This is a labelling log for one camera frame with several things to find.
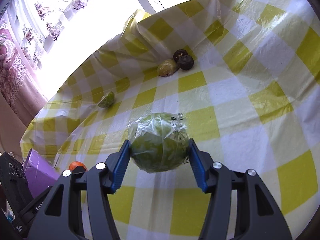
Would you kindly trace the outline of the pink patterned drape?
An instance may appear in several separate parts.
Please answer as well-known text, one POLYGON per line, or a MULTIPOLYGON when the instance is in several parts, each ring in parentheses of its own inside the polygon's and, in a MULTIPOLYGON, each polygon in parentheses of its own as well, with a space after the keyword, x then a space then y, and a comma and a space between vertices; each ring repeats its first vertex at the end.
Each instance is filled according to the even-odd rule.
POLYGON ((28 126, 47 100, 35 85, 35 73, 14 38, 9 21, 1 18, 1 94, 28 126))

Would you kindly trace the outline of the wrapped yellow fruit far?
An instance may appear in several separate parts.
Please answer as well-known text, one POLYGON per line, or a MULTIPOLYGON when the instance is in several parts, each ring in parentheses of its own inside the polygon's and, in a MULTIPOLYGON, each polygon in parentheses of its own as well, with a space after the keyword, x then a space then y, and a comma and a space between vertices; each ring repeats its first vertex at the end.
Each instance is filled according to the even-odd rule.
POLYGON ((173 59, 167 59, 157 67, 157 73, 159 76, 171 76, 178 69, 179 66, 173 59))

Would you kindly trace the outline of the green cabbage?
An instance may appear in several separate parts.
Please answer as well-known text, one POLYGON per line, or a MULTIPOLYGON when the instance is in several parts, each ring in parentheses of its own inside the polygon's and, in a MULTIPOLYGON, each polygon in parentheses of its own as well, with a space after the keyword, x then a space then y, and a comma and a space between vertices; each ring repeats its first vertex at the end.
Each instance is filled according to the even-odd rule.
POLYGON ((131 158, 147 173, 178 168, 187 159, 189 135, 183 114, 151 113, 128 125, 131 158))

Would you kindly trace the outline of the dark fruit front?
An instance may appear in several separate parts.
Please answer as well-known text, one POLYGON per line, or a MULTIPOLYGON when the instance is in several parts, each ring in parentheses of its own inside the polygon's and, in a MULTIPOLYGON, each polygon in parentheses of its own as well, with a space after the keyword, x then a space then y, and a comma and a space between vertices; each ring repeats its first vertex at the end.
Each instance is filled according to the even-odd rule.
POLYGON ((190 70, 194 66, 194 59, 190 55, 183 55, 178 59, 177 65, 182 70, 190 70))

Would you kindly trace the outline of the purple-edged cardboard box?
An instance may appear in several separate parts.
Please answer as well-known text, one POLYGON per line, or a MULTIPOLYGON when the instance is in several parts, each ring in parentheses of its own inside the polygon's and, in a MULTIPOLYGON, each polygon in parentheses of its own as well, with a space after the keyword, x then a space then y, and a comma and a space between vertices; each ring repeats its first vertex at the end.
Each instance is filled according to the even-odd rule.
POLYGON ((23 162, 23 170, 33 198, 36 198, 47 187, 53 186, 60 176, 56 169, 32 148, 23 162))

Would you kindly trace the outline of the dark fruit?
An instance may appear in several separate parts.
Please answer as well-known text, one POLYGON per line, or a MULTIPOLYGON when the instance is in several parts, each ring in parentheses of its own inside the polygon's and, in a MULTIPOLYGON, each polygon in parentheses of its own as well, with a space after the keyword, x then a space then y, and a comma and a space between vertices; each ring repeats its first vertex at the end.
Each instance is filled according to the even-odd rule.
POLYGON ((177 63, 179 58, 182 56, 188 55, 188 52, 184 49, 179 49, 177 51, 174 52, 172 58, 173 60, 177 63))
POLYGON ((178 59, 177 65, 182 70, 190 70, 194 66, 194 59, 190 55, 183 55, 178 59))

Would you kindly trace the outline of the floral sheer curtain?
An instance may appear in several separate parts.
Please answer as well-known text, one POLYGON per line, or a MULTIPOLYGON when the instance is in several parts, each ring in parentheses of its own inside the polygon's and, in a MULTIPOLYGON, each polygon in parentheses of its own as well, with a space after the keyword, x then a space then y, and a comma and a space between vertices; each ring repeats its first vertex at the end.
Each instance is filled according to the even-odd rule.
POLYGON ((49 99, 132 13, 162 9, 159 0, 11 0, 2 22, 26 55, 36 89, 49 99))

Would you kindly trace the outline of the small orange tangerine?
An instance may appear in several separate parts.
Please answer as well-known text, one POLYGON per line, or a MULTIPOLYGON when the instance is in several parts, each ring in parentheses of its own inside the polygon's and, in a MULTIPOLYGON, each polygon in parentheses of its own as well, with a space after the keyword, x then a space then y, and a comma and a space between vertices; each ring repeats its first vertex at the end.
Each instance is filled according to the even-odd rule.
POLYGON ((74 169, 76 169, 78 167, 82 167, 85 171, 87 171, 87 167, 85 166, 85 164, 83 164, 80 161, 73 161, 72 163, 70 163, 68 169, 73 171, 74 169))

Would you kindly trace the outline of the green lime wedge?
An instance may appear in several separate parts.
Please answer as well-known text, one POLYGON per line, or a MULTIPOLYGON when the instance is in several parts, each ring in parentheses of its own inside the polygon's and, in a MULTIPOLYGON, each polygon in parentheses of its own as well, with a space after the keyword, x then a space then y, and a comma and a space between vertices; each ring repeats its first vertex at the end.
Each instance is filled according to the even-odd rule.
POLYGON ((108 108, 114 104, 114 101, 115 101, 114 92, 109 92, 108 94, 106 94, 101 98, 101 100, 98 103, 98 107, 108 108))

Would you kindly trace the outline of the yellow white checkered tablecloth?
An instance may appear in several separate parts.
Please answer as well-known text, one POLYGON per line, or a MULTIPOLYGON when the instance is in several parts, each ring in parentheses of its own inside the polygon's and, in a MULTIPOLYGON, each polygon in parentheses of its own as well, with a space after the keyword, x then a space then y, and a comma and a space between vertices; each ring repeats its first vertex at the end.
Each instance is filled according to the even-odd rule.
POLYGON ((319 20, 307 0, 191 0, 137 12, 40 110, 21 140, 58 171, 117 152, 127 127, 181 113, 200 150, 255 169, 293 237, 319 207, 319 20), (184 49, 190 70, 159 76, 184 49), (114 92, 114 104, 98 107, 114 92))

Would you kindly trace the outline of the dark fruit rear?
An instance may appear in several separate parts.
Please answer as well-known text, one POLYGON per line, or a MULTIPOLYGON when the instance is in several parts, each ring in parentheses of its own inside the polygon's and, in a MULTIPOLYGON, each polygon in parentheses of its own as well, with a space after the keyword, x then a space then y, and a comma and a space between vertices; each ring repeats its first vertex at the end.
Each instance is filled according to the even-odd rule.
POLYGON ((177 63, 179 58, 182 56, 188 55, 188 52, 184 49, 179 49, 177 51, 174 52, 172 58, 173 60, 177 63))

